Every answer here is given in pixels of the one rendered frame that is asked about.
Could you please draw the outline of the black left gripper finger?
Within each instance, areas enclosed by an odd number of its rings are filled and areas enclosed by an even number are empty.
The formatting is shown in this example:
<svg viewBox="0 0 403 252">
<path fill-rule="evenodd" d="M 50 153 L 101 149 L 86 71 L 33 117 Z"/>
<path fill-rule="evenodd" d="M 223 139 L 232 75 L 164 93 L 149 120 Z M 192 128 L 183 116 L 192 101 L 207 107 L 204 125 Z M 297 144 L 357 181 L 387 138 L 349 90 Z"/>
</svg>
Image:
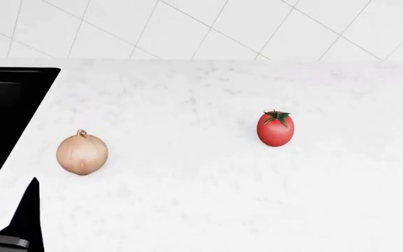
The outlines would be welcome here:
<svg viewBox="0 0 403 252">
<path fill-rule="evenodd" d="M 4 234 L 29 242 L 28 252 L 45 252 L 41 230 L 40 184 L 33 178 Z"/>
</svg>

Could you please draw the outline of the yellow onion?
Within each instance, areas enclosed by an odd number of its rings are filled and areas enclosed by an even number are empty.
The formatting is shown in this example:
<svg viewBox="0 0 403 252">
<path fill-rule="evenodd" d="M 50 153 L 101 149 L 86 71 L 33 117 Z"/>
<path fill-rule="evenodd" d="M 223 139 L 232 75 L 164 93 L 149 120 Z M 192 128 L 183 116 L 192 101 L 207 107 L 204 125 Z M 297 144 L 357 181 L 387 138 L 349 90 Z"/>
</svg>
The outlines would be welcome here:
<svg viewBox="0 0 403 252">
<path fill-rule="evenodd" d="M 86 176 L 103 167 L 108 159 L 108 148 L 100 138 L 78 129 L 58 146 L 56 159 L 66 171 Z"/>
</svg>

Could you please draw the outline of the red tomato with green stem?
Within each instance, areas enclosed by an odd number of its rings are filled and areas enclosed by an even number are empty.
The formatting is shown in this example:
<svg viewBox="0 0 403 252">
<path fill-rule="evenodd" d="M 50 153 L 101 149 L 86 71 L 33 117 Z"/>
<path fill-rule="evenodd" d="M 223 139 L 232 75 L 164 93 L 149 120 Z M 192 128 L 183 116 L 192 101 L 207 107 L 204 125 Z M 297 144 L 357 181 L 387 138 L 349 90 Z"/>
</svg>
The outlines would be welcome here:
<svg viewBox="0 0 403 252">
<path fill-rule="evenodd" d="M 264 144 L 279 147 L 291 140 L 295 124 L 290 113 L 265 111 L 257 122 L 256 130 L 258 138 Z"/>
</svg>

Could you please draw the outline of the black sink basin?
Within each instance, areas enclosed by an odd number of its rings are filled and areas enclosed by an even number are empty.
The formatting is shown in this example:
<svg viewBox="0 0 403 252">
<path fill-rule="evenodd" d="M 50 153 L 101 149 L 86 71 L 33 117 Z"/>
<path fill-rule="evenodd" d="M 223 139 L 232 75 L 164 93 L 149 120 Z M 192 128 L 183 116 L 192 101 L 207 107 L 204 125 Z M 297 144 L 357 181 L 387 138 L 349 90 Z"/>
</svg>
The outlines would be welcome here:
<svg viewBox="0 0 403 252">
<path fill-rule="evenodd" d="M 0 66 L 0 170 L 60 71 Z"/>
</svg>

